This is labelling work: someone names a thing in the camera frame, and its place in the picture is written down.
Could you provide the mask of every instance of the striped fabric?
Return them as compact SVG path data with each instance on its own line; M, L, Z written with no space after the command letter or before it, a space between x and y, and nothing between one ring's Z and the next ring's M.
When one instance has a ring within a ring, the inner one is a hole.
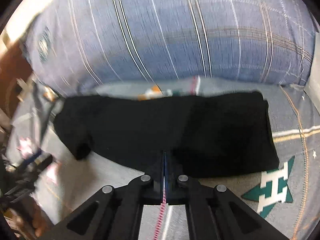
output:
M316 27L301 0L55 0L24 37L63 96L194 75L304 85Z

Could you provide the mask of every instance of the blurred object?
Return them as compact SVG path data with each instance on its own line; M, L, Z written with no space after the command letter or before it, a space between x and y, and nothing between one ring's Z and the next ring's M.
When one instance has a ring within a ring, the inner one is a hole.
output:
M304 87L304 91L307 95L311 98L312 102L314 103L316 109L320 113L320 34L316 33L316 47L315 47L315 54L313 57L311 74L308 79L306 86Z
M31 140L30 138L20 140L20 146L17 148L19 151L21 151L21 155L24 159L32 155L32 149L31 149Z
M47 179L51 182L53 182L55 185L58 185L58 170L61 167L61 162L54 162L50 164L50 166L47 169Z
M8 46L10 45L10 38L4 29L3 32L0 34L0 56L3 55L7 50Z
M17 240L16 234L10 228L8 222L5 220L2 214L0 214L0 234L1 237L6 240Z
M138 100L149 100L154 98L162 98L162 97L172 97L173 93L170 89L166 91L161 91L161 89L154 85L152 88L147 89L144 94L138 95Z
M0 126L0 144L4 141L5 131Z
M6 31L15 42L28 28L33 18L42 12L53 0L23 0L7 23Z
M18 85L22 88L21 93L18 95L18 99L20 101L23 101L27 94L32 91L32 87L34 85L34 80L36 79L34 74L31 74L31 76L28 78L27 82L24 82L23 79L19 78L17 79Z
M10 129L10 119L4 113L4 111L0 108L0 126L5 129Z
M18 41L0 58L0 66L0 108L11 118L21 92L17 79L26 81L32 73L31 66L22 56Z
M48 99L50 102L54 102L57 100L58 95L50 88L50 87L45 87L45 92L43 96Z
M4 213L4 218L17 237L22 235L26 240L34 240L48 231L52 227L52 223L48 219L47 215L45 215L45 213L37 205L35 200L30 196L28 197L28 202L32 208L31 215L33 219L33 228L31 228L31 226L25 222L23 217L21 217L13 209L8 209Z

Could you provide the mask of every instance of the gray fabric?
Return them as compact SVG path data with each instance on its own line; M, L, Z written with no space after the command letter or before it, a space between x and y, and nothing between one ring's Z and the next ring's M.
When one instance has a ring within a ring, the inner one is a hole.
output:
M158 86L163 91L174 88L184 94L192 91L194 80L160 82ZM200 85L200 94L204 96L232 91L259 90L268 100L273 138L280 159L279 169L284 169L284 164L288 163L293 156L295 159L286 184L293 201L286 198L283 202L278 203L279 195L276 192L276 202L266 213L265 219L289 238L306 239L318 222L320 213L320 185L318 183L320 179L320 116L310 98L303 90L294 88L283 89L278 86L226 81L218 78L201 79L197 84ZM143 82L139 84L120 83L101 86L92 93L99 92L102 95L131 98L144 93L148 88L150 84ZM37 91L37 94L35 92L30 94L20 104L13 118L14 129L7 151L12 162L21 159L20 152L17 150L19 139L33 138L30 128L33 127L34 119L38 117L37 114L28 114L30 109L40 107L36 102L44 102L43 87L38 85ZM45 115L50 115L50 109L52 109L50 102L45 104L46 107L42 107L41 120L44 120ZM58 102L51 112L52 117L60 108L61 103ZM95 153L91 153L86 160L75 161L54 133L51 122L45 132L42 149L52 153L61 162L58 184L55 185L49 181L47 174L44 173L35 193L35 198L54 223L64 218L103 185L111 184L119 187L142 174L140 171L123 167ZM256 173L231 178L201 179L200 181L210 187L225 184L241 197L259 185L262 177L263 173ZM281 178L276 178L276 181L280 183ZM242 200L257 211L259 206L257 201L244 198ZM154 236L159 213L160 207L146 206L144 208L140 239L150 239ZM167 205L164 207L163 221L160 223L158 234L159 239L162 237L188 239L183 206L175 206L171 212Z
M23 41L63 96L193 75L305 85L315 26L302 0L55 0Z
M318 112L320 113L320 34L316 33L315 42L315 54L313 57L311 73L308 82L304 88L304 91L311 98L312 102L316 106Z

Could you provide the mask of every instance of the yellow stripe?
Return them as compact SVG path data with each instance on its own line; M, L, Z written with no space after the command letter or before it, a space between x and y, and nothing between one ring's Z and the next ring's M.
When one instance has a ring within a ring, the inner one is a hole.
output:
M313 130L308 133L304 133L304 136L309 137L309 136L317 134L317 133L320 133L320 129ZM279 142L285 142L285 141L295 140L295 139L301 139L301 136L299 134L290 134L290 135L285 135L285 136L279 136L279 137L273 138L273 142L279 143Z
M68 207L68 205L49 187L49 185L46 182L43 182L45 187L51 192L51 194L66 208L73 211L72 208Z
M308 195L308 184L309 184L309 156L308 156L308 148L307 148L307 142L306 142L306 135L303 131L303 126L301 123L301 119L300 119L300 114L298 109L295 107L294 103L292 102L290 96L287 94L287 92L280 86L280 89L282 90L282 92L285 94L285 96L287 97L287 100L289 101L292 109L294 110L294 112L297 115L297 119L298 119L298 125L299 125L299 129L301 131L301 139L302 139L302 146L304 148L304 152L303 152L303 157L304 157L304 166L305 166L305 171L304 171L304 181L303 181L303 190L302 190L302 200L301 200L301 204L300 204L300 209L299 209L299 213L298 213L298 217L293 229L293 236L292 236L292 240L296 240L297 239L297 233L299 231L299 227L301 225L301 221L304 215L304 211L306 208L306 202L307 202L307 195Z

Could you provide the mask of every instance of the metal pin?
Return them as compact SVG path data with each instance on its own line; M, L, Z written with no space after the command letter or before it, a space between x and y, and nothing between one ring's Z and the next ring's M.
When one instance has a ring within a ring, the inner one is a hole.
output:
M227 190L227 187L225 185L218 185L217 190L219 192L225 192Z
M185 182L185 181L187 181L188 179L189 179L189 178L188 178L187 175L180 175L180 176L178 177L178 180L181 181L181 182Z
M149 176L149 175L142 175L141 177L140 177L140 179L142 180L142 181L149 181L150 179L151 179L151 177Z
M102 188L102 192L105 194L110 193L111 191L113 191L113 188L111 186L104 186Z

